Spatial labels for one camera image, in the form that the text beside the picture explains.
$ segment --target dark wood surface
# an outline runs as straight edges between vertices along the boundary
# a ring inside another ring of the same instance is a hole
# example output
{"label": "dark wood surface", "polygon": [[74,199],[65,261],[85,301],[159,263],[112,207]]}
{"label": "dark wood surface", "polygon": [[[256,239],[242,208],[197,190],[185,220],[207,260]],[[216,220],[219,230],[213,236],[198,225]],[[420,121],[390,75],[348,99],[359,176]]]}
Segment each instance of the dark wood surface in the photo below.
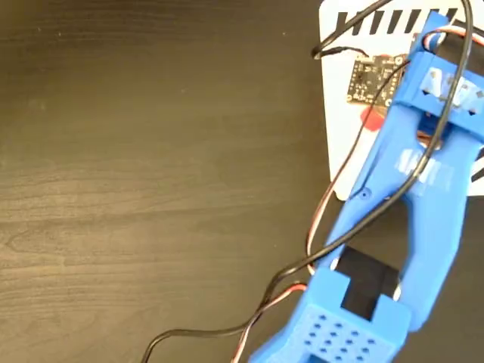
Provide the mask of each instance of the dark wood surface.
{"label": "dark wood surface", "polygon": [[[137,363],[162,330],[244,320],[328,180],[318,0],[1,4],[1,362]],[[398,362],[481,354],[482,207]],[[398,259],[402,211],[358,245]],[[152,362],[227,362],[235,341],[167,341]]]}

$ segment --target black stripe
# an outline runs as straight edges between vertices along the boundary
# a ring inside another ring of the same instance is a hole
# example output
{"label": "black stripe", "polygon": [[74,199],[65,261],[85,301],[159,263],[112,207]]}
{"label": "black stripe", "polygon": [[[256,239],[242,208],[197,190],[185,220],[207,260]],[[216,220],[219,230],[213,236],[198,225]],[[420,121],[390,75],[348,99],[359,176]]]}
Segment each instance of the black stripe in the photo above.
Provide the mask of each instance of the black stripe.
{"label": "black stripe", "polygon": [[450,8],[447,10],[447,14],[445,16],[447,17],[448,21],[451,21],[454,18],[455,13],[457,13],[457,8]]}
{"label": "black stripe", "polygon": [[357,22],[357,23],[355,24],[355,26],[353,27],[353,33],[352,33],[352,34],[353,34],[354,36],[357,36],[357,35],[360,33],[360,29],[361,29],[361,25],[363,24],[363,20],[365,20],[365,19],[361,19],[361,20],[360,20],[359,22]]}
{"label": "black stripe", "polygon": [[479,150],[479,155],[477,155],[476,160],[482,159],[483,157],[484,157],[484,147],[481,148],[481,150]]}
{"label": "black stripe", "polygon": [[402,16],[403,10],[394,10],[392,13],[392,18],[390,19],[390,24],[388,25],[387,34],[393,34],[396,25],[399,23],[399,19]]}
{"label": "black stripe", "polygon": [[338,13],[338,20],[336,20],[336,30],[341,30],[343,28],[346,23],[346,17],[348,17],[348,13]]}
{"label": "black stripe", "polygon": [[375,14],[373,16],[373,22],[371,23],[370,34],[375,34],[377,32],[383,14],[384,11],[375,11]]}
{"label": "black stripe", "polygon": [[470,181],[474,183],[476,180],[481,179],[483,176],[484,176],[484,169],[481,169],[476,174],[472,175],[472,178],[470,178]]}
{"label": "black stripe", "polygon": [[409,34],[414,28],[414,25],[417,22],[418,16],[420,15],[421,11],[422,9],[414,9],[410,12],[410,17],[408,17],[408,23],[405,27],[405,34]]}
{"label": "black stripe", "polygon": [[439,9],[430,9],[430,10],[429,10],[429,14],[427,15],[427,18],[425,19],[425,21],[429,20],[430,13],[431,13],[432,11],[439,12]]}

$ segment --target blue bracket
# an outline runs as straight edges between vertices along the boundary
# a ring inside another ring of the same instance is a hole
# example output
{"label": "blue bracket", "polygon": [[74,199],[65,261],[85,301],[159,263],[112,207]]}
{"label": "blue bracket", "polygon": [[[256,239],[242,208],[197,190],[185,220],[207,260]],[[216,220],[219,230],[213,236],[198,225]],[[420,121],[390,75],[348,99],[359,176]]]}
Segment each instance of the blue bracket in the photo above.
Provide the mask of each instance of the blue bracket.
{"label": "blue bracket", "polygon": [[[432,13],[422,34],[446,25]],[[420,39],[386,122],[338,217],[327,244],[343,235],[394,193],[424,152],[417,130],[432,133],[456,65],[422,49]],[[428,319],[458,251],[473,161],[484,143],[484,78],[460,80],[442,145],[405,194],[410,241],[401,274],[402,294],[380,295],[371,320],[342,307],[350,278],[330,264],[344,246],[322,259],[287,326],[250,357],[250,363],[381,363],[392,361],[409,331]]]}

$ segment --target blue robotic arm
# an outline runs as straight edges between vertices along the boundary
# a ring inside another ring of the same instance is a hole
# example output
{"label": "blue robotic arm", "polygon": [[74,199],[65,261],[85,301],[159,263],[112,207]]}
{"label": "blue robotic arm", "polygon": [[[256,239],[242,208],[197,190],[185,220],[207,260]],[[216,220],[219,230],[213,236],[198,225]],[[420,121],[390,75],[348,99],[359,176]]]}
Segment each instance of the blue robotic arm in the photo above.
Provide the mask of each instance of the blue robotic arm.
{"label": "blue robotic arm", "polygon": [[[432,13],[422,34],[448,23]],[[386,122],[327,243],[347,232],[406,180],[424,151],[457,66],[420,39]],[[410,246],[401,273],[341,246],[322,259],[287,326],[250,363],[392,361],[428,319],[458,251],[471,167],[484,143],[484,78],[466,71],[449,124],[419,180],[405,194]]]}

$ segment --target red component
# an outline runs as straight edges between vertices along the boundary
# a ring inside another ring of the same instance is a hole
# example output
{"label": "red component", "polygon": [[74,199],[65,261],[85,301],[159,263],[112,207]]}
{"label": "red component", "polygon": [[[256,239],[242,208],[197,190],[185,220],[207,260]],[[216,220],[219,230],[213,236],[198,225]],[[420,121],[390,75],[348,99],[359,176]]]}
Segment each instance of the red component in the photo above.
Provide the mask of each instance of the red component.
{"label": "red component", "polygon": [[[369,107],[366,107],[363,112],[361,112],[360,115],[360,120],[363,123],[365,121],[366,115],[368,115],[368,112],[370,111]],[[368,120],[366,121],[365,128],[368,131],[378,131],[381,129],[381,126],[383,126],[383,121],[384,117],[380,115],[377,111],[372,110],[370,112],[370,116],[368,117]]]}

